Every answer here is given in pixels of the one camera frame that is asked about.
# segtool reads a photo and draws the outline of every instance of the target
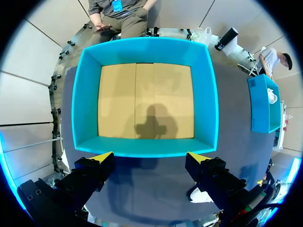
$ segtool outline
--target small blue bin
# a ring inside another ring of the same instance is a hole
[[[127,63],[166,63],[191,67],[195,131],[192,139],[123,139],[98,136],[97,111],[103,66]],[[219,108],[213,65],[204,44],[171,38],[141,37],[85,48],[72,94],[71,126],[75,148],[123,157],[175,157],[188,151],[215,151]]]
[[[251,101],[251,130],[272,133],[280,128],[281,108],[279,87],[265,74],[248,79]],[[273,90],[278,100],[269,104],[267,88]]]

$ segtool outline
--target cable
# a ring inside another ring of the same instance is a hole
[[[248,213],[255,213],[255,212],[259,212],[263,209],[266,209],[266,208],[280,208],[281,207],[281,203],[269,203],[269,204],[264,204],[262,206],[259,206],[259,207],[255,207],[254,209],[252,209],[252,211],[248,212]]]

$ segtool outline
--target man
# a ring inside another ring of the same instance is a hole
[[[259,75],[266,74],[269,78],[273,79],[273,69],[279,62],[289,70],[293,67],[292,60],[287,53],[281,53],[271,47],[266,48],[259,56],[257,64]]]
[[[121,32],[121,39],[139,37],[146,31],[148,11],[156,1],[89,0],[89,18],[101,36]]]

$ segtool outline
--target hand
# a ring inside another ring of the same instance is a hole
[[[105,24],[99,23],[95,25],[96,31],[101,30],[101,28],[105,27]]]

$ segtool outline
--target white wall panel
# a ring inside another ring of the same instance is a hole
[[[214,0],[159,0],[150,10],[148,27],[197,28]]]
[[[52,142],[4,153],[13,179],[52,163]]]
[[[282,39],[277,40],[273,44],[269,45],[269,47],[275,48],[277,51],[280,51],[282,53],[288,53],[292,59],[293,62],[293,68],[292,70],[288,70],[285,66],[282,64],[277,64],[273,71],[273,77],[274,79],[280,79],[283,77],[287,77],[288,75],[293,75],[299,73],[300,70],[300,63],[296,58],[295,52],[293,51],[292,46],[288,42],[286,37],[283,37]]]
[[[293,116],[289,120],[284,135],[283,147],[302,151],[303,148],[303,108],[287,108],[286,114]]]
[[[78,0],[46,0],[28,20],[64,47],[89,17]]]
[[[61,49],[41,31],[24,21],[7,49],[1,70],[48,86]]]
[[[89,0],[79,0],[83,8],[87,13],[89,13]]]
[[[3,150],[51,140],[52,131],[52,123],[0,127]]]
[[[253,0],[215,0],[201,28],[210,27],[214,35],[223,36],[231,27],[242,30],[261,11]]]
[[[48,87],[0,73],[0,125],[52,122]]]
[[[275,80],[279,86],[281,100],[287,107],[303,107],[303,82],[302,74]]]
[[[274,19],[263,11],[239,31],[238,44],[251,53],[255,53],[261,50],[262,46],[271,44],[283,35]]]
[[[22,183],[32,180],[33,182],[37,181],[38,178],[44,178],[54,173],[53,170],[53,164],[49,164],[48,166],[45,166],[41,169],[38,169],[30,174],[27,174],[25,176],[19,177],[15,180],[15,184],[18,187]]]

